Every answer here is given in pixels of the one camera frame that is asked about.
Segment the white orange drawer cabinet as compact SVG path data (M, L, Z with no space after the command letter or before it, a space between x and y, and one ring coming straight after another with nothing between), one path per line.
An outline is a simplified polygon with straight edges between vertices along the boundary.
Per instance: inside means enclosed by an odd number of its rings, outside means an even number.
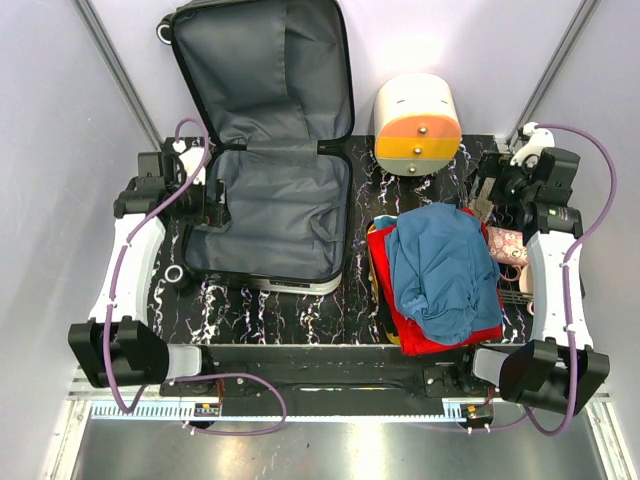
M434 174L455 157L462 131L448 83L429 73L387 81L374 102L374 156L386 172Z

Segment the blue cloth garment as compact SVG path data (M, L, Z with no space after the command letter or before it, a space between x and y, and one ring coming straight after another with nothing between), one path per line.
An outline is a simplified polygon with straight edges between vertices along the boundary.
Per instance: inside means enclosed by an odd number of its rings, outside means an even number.
M455 345L501 324L499 267L473 215L446 203L402 213L385 251L395 307L426 339Z

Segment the teal cream cartoon towel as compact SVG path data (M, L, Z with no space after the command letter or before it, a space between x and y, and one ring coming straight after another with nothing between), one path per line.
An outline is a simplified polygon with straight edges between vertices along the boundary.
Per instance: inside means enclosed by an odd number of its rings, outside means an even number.
M380 215L373 219L373 225L376 230L383 230L393 227L397 224L397 217L392 215Z

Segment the white black space suitcase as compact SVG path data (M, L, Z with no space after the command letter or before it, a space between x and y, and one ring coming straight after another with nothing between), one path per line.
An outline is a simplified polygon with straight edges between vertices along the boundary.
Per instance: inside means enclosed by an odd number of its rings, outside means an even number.
M346 25L334 1L192 1L157 25L226 182L228 230L182 224L176 258L237 287L322 296L350 240L354 123Z

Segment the red cloth garment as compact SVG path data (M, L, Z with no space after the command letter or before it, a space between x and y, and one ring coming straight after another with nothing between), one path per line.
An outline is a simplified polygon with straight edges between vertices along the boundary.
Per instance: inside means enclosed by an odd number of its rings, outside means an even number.
M370 281L379 308L378 318L387 339L398 345L402 353L408 356L436 354L501 339L502 314L498 315L497 326L475 327L468 339L461 343L444 345L427 339L414 320L407 319L397 311L385 247L385 239L395 228L396 221L396 216L377 216L367 227L366 235Z

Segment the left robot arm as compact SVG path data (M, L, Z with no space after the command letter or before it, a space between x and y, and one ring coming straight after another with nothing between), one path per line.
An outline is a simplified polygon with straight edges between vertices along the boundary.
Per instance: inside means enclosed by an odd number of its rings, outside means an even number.
M180 378L196 396L215 386L216 372L194 346L169 345L147 318L156 257L171 219L190 226L227 218L222 192L206 198L205 150L179 141L167 153L138 156L138 174L114 202L113 249L100 294L68 343L89 383L106 388L159 385Z

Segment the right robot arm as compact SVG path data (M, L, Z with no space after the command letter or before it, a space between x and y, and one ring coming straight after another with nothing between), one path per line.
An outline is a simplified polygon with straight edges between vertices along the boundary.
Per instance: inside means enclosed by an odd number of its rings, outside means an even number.
M476 396L489 383L503 400L530 409L575 415L610 372L607 355L594 349L583 310L579 274L582 217L569 207L580 158L558 147L517 159L483 153L476 184L494 181L489 199L515 208L533 280L529 340L515 350L474 348L470 362L454 371L454 384Z

